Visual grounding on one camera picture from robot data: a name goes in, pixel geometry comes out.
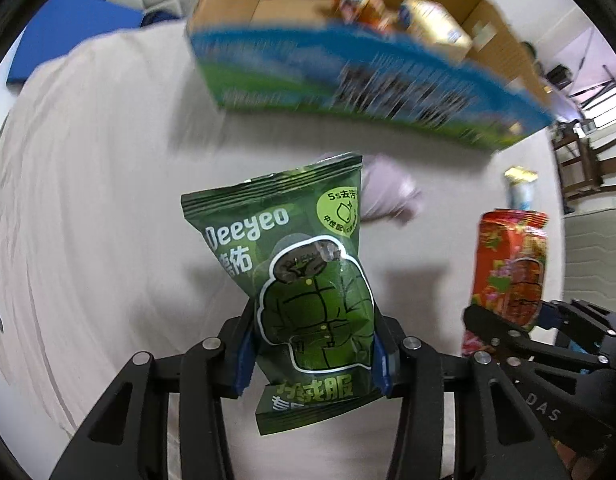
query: blue board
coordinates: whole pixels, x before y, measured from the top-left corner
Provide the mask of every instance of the blue board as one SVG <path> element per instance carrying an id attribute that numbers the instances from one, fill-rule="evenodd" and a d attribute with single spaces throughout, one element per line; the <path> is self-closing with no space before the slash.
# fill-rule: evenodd
<path id="1" fill-rule="evenodd" d="M 23 83 L 41 63 L 64 56 L 93 36 L 139 27 L 143 13 L 105 0 L 48 0 L 28 23 L 8 83 Z"/>

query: cardboard box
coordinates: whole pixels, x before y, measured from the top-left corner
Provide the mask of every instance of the cardboard box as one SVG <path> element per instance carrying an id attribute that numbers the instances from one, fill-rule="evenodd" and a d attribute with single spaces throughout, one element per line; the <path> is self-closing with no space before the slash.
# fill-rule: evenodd
<path id="1" fill-rule="evenodd" d="M 403 0 L 384 1 L 396 10 Z M 544 86 L 494 6 L 431 1 L 472 37 L 467 62 L 451 64 L 406 35 L 343 25 L 333 0 L 200 0 L 188 34 L 225 107 L 385 120 L 487 148 L 550 124 Z"/>

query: white outline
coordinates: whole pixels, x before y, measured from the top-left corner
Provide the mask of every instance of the white outline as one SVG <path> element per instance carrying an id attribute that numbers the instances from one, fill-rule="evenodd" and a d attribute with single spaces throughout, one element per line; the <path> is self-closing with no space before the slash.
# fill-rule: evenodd
<path id="1" fill-rule="evenodd" d="M 341 252 L 341 257 L 344 260 L 351 261 L 352 263 L 355 264 L 355 266 L 357 266 L 357 269 L 359 269 L 359 272 L 361 273 L 361 276 L 363 277 L 363 280 L 365 281 L 365 286 L 368 287 L 368 291 L 370 292 L 370 301 L 373 302 L 373 312 L 374 312 L 373 291 L 370 289 L 370 284 L 368 283 L 368 280 L 365 278 L 365 274 L 363 273 L 363 270 L 361 269 L 361 266 L 359 265 L 359 262 L 357 262 L 357 260 L 355 260 L 347 252 L 345 252 L 345 247 L 335 237 L 332 237 L 330 235 L 315 236 L 314 238 L 310 238 L 309 240 L 304 240 L 302 242 L 297 242 L 296 244 L 291 244 L 291 245 L 287 246 L 283 251 L 280 251 L 280 253 L 278 253 L 272 259 L 272 261 L 270 262 L 270 267 L 268 269 L 270 277 L 268 278 L 267 282 L 265 282 L 264 286 L 261 288 L 261 292 L 259 293 L 259 309 L 257 309 L 257 324 L 259 325 L 259 332 L 261 332 L 261 337 L 270 346 L 287 345 L 288 346 L 288 350 L 290 352 L 290 361 L 293 363 L 293 368 L 295 370 L 297 370 L 298 372 L 302 372 L 304 374 L 330 374 L 332 372 L 340 372 L 341 370 L 348 370 L 349 368 L 355 368 L 357 366 L 360 366 L 361 368 L 365 368 L 366 370 L 372 370 L 373 369 L 372 366 L 362 365 L 361 363 L 354 363 L 352 365 L 343 366 L 343 367 L 339 367 L 339 368 L 330 368 L 328 370 L 304 370 L 303 368 L 299 368 L 297 366 L 297 363 L 294 361 L 293 346 L 290 343 L 272 343 L 265 336 L 264 328 L 263 328 L 263 325 L 261 324 L 261 314 L 264 311 L 264 301 L 263 300 L 264 300 L 265 291 L 267 290 L 267 288 L 272 283 L 274 283 L 277 280 L 275 278 L 274 273 L 273 273 L 273 269 L 275 268 L 275 263 L 277 263 L 279 258 L 281 258 L 284 254 L 288 253 L 289 251 L 292 251 L 293 249 L 296 249 L 297 247 L 302 247 L 304 245 L 312 244 L 312 243 L 314 243 L 316 241 L 319 241 L 319 240 L 330 240 L 331 242 L 334 242 L 337 245 L 337 247 L 339 248 L 339 251 Z"/>

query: white tablecloth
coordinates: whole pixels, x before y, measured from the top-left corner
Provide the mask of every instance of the white tablecloth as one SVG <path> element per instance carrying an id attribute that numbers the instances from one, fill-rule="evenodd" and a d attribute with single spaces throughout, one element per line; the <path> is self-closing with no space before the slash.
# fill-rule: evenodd
<path id="1" fill-rule="evenodd" d="M 184 352 L 238 316 L 245 295 L 181 213 L 181 193 L 286 170 L 325 152 L 383 152 L 411 169 L 424 214 L 361 229 L 384 314 L 458 352 L 480 215 L 506 205 L 502 173 L 539 171 L 550 247 L 545 297 L 562 292 L 561 200 L 539 133 L 491 156 L 358 121 L 217 110 L 182 23 L 122 32 L 40 67 L 0 138 L 0 367 L 70 433 L 136 351 Z M 260 437 L 265 380 L 225 402 L 238 478 L 384 478 L 398 400 Z M 453 440 L 453 417 L 446 420 Z M 446 473 L 451 454 L 445 458 Z"/>

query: wet wipes packet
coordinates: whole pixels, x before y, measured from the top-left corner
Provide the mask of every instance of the wet wipes packet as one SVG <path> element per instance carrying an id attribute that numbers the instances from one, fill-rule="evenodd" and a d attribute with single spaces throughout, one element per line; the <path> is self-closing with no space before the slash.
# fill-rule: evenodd
<path id="1" fill-rule="evenodd" d="M 185 219 L 255 300 L 257 363 L 269 380 L 261 434 L 381 396 L 374 300 L 357 258 L 360 180 L 361 156 L 345 154 L 181 197 Z"/>

